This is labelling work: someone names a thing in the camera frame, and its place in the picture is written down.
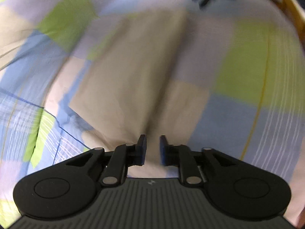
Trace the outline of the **beige garment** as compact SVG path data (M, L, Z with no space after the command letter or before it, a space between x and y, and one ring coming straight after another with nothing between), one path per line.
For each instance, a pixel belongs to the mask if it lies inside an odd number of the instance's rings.
M105 146L133 143L145 133L150 148L161 134L187 143L208 97L172 78L191 20L181 10L127 15L98 49L69 106Z

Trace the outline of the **checkered quilt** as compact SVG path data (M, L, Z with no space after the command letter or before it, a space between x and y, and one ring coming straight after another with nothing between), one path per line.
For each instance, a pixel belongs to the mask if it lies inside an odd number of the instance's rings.
M147 137L136 185L105 227L198 227L193 195L152 191L175 178L159 136L214 148L290 186L284 218L304 225L304 48L269 0L1 0L1 227L21 214L23 177L93 148Z

